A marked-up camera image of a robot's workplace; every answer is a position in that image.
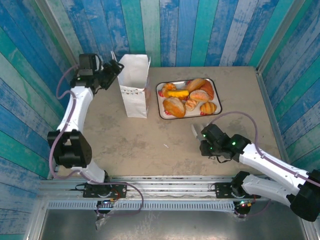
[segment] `bread roll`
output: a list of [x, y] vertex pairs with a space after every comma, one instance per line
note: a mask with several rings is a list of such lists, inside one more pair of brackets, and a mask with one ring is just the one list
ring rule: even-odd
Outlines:
[[193, 92], [194, 90], [199, 89], [202, 85], [206, 83], [206, 80], [203, 78], [196, 78], [189, 82], [187, 86], [184, 87], [185, 90], [188, 90], [189, 93]]
[[185, 109], [191, 112], [196, 108], [196, 106], [198, 105], [198, 102], [193, 99], [188, 99], [184, 105], [185, 105]]
[[213, 102], [206, 102], [200, 107], [200, 111], [205, 114], [213, 114], [217, 110], [217, 106]]
[[208, 102], [210, 99], [208, 93], [203, 90], [194, 90], [192, 93], [190, 93], [190, 98], [196, 100], [197, 102], [203, 103]]
[[203, 84], [199, 89], [205, 91], [209, 95], [210, 101], [214, 99], [215, 92], [214, 92], [214, 89], [212, 88], [210, 81], [205, 80], [205, 84]]
[[163, 107], [177, 118], [183, 118], [186, 115], [186, 107], [179, 98], [169, 97], [165, 99], [163, 101]]
[[174, 85], [174, 84], [171, 83], [171, 82], [166, 83], [165, 85], [163, 85], [163, 87], [162, 87], [162, 95], [163, 95], [165, 98], [170, 98], [170, 96], [168, 95], [168, 91], [169, 91], [169, 90], [177, 90], [176, 85]]

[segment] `wooden wall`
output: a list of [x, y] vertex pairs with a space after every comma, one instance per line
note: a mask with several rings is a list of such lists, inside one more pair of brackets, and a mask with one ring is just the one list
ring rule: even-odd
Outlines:
[[320, 169], [320, 1], [306, 0], [263, 72], [290, 162]]
[[0, 16], [0, 240], [21, 240], [49, 173], [47, 133], [68, 101], [55, 91], [70, 64], [34, 0], [0, 0]]
[[75, 56], [152, 67], [257, 66], [294, 0], [46, 0]]

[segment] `beige tabletop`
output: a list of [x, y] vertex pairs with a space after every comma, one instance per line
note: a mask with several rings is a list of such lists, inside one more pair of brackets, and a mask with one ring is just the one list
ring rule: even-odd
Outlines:
[[[253, 67], [150, 68], [151, 100], [147, 118], [129, 118], [118, 81], [94, 97], [84, 124], [93, 159], [111, 176], [235, 175], [258, 172], [235, 161], [220, 164], [201, 156], [191, 124], [207, 124], [214, 116], [164, 120], [159, 116], [156, 85], [161, 82], [210, 78], [218, 92], [222, 113], [242, 111], [256, 121], [259, 146], [279, 158], [279, 151]], [[232, 114], [216, 124], [230, 137], [254, 140], [254, 126], [245, 116]], [[59, 174], [68, 171], [60, 168]]]

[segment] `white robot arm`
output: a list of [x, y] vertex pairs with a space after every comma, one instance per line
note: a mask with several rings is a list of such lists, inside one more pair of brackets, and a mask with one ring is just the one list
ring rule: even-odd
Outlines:
[[67, 123], [53, 152], [55, 162], [81, 172], [87, 179], [104, 183], [108, 179], [108, 174], [92, 160], [92, 149], [83, 136], [84, 123], [95, 94], [100, 89], [107, 90], [124, 66], [115, 60], [102, 65], [101, 59], [91, 53], [80, 54], [79, 63], [79, 70], [70, 83], [71, 91], [76, 97], [75, 109], [67, 123], [74, 101], [71, 95], [62, 122], [56, 131], [48, 133], [47, 141], [52, 147], [54, 140]]
[[223, 156], [257, 169], [273, 179], [267, 180], [241, 171], [231, 182], [231, 191], [236, 197], [244, 194], [263, 196], [287, 205], [307, 221], [314, 222], [317, 219], [320, 213], [320, 171], [307, 172], [262, 150], [258, 152], [249, 139], [239, 134], [230, 138], [215, 124], [206, 126], [201, 131], [201, 137], [197, 136], [203, 156]]

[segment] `white tray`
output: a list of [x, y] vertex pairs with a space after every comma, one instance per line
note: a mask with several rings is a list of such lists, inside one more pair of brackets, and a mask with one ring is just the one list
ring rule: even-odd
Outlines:
[[[216, 110], [214, 113], [212, 114], [205, 114], [203, 112], [200, 111], [200, 106], [203, 104], [203, 103], [199, 103], [195, 109], [193, 111], [186, 111], [185, 112], [185, 116], [183, 117], [184, 119], [185, 118], [194, 118], [194, 117], [203, 117], [203, 116], [208, 116], [208, 115], [217, 115], [217, 114], [220, 114], [221, 111], [222, 111], [222, 106], [221, 106], [221, 102], [220, 102], [220, 99], [219, 99], [219, 96], [218, 96], [218, 93], [217, 93], [217, 89], [216, 89], [216, 86], [215, 86], [215, 83], [214, 81], [212, 81], [210, 78], [204, 78], [205, 80], [208, 80], [211, 85], [212, 85], [212, 89], [214, 91], [214, 97], [213, 97], [213, 100], [210, 101], [212, 103], [214, 103], [216, 105]], [[159, 114], [160, 114], [160, 117], [165, 119], [165, 120], [170, 120], [170, 119], [178, 119], [178, 117], [175, 117], [173, 115], [171, 115], [170, 113], [166, 112], [165, 111], [165, 108], [164, 108], [164, 105], [163, 105], [163, 102], [164, 100], [166, 99], [165, 97], [162, 96], [162, 87], [166, 84], [166, 83], [173, 83], [176, 85], [176, 88], [177, 89], [183, 89], [189, 81], [191, 80], [183, 80], [183, 81], [169, 81], [169, 82], [162, 82], [162, 83], [159, 83], [157, 86], [156, 86], [156, 95], [157, 95], [157, 99], [158, 99], [158, 106], [159, 106]]]

